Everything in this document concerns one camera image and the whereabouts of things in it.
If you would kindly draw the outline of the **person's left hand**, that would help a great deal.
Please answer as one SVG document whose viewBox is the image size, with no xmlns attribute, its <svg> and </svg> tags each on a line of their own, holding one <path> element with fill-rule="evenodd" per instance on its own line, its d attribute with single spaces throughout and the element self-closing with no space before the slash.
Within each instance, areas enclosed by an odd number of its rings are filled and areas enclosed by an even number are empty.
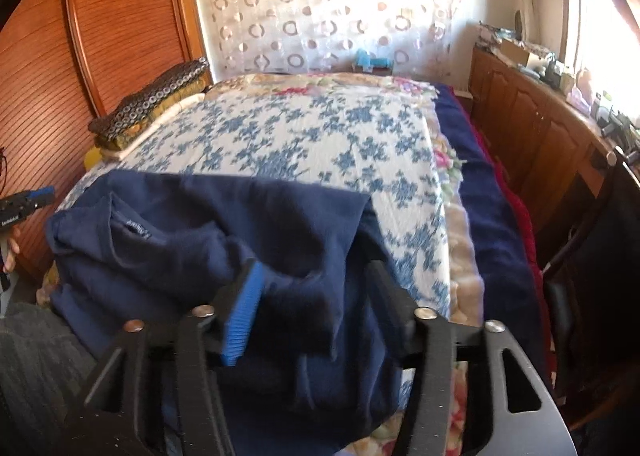
<svg viewBox="0 0 640 456">
<path fill-rule="evenodd" d="M 21 247 L 18 244 L 20 237 L 21 230 L 18 226 L 13 226 L 10 231 L 7 231 L 2 236 L 1 246 L 6 248 L 6 252 L 2 254 L 4 274 L 10 274 L 15 269 L 17 257 L 21 253 Z"/>
</svg>

